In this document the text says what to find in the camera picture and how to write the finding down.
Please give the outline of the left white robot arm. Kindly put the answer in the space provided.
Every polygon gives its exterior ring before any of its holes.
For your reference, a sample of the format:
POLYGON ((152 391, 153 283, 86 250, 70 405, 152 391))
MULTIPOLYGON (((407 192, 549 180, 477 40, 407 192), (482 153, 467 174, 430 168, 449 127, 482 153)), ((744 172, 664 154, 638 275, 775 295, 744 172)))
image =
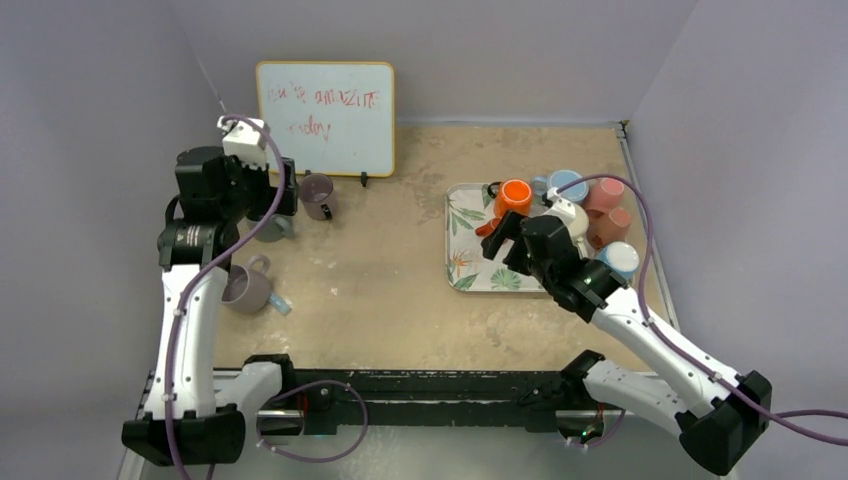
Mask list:
POLYGON ((202 146, 177 157, 178 192, 157 238, 164 304, 156 369, 138 417, 121 432, 125 447, 156 466, 232 464, 250 414, 263 401, 284 409, 297 399, 280 355, 249 359, 221 391, 214 384, 218 309, 231 257, 246 242, 238 225, 296 210, 293 178, 274 187, 269 173, 261 147, 202 146))

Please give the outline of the grey-green ceramic mug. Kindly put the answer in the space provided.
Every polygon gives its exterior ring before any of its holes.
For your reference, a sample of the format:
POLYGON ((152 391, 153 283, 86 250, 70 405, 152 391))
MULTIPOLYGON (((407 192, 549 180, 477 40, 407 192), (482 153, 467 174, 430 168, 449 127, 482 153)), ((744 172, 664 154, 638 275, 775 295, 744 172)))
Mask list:
POLYGON ((273 243, 282 239, 293 239, 296 236, 293 218, 291 216, 274 214, 270 220, 257 231, 253 239, 263 243, 273 243))

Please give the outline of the lilac ribbed mug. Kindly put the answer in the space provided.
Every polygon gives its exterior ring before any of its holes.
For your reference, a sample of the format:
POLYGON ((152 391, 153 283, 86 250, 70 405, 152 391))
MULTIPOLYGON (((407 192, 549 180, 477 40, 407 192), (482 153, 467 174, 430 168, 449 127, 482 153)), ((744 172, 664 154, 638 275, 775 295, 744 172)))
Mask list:
POLYGON ((272 285, 267 276, 271 261, 265 255, 251 257, 245 265, 230 267, 222 303, 241 314, 255 314, 268 302, 272 285))

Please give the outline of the dark orange terracotta mug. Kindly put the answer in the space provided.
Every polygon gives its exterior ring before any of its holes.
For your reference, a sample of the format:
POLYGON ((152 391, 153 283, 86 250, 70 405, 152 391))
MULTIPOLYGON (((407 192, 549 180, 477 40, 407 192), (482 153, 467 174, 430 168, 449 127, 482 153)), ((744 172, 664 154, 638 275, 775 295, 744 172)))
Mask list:
POLYGON ((478 237, 483 237, 483 238, 488 237, 489 235, 491 235, 497 229, 500 222, 501 222, 500 217, 491 218, 485 224, 481 225, 480 227, 477 227, 475 229, 475 234, 478 237))

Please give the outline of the purple mug black handle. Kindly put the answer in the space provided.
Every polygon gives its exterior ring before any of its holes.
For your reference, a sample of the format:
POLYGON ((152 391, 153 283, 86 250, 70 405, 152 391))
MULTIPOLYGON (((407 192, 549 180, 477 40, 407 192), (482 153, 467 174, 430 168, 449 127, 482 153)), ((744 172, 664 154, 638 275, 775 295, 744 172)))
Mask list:
POLYGON ((337 214, 338 195, 332 179, 325 174, 304 176, 299 186, 299 200, 313 220, 333 220, 337 214))

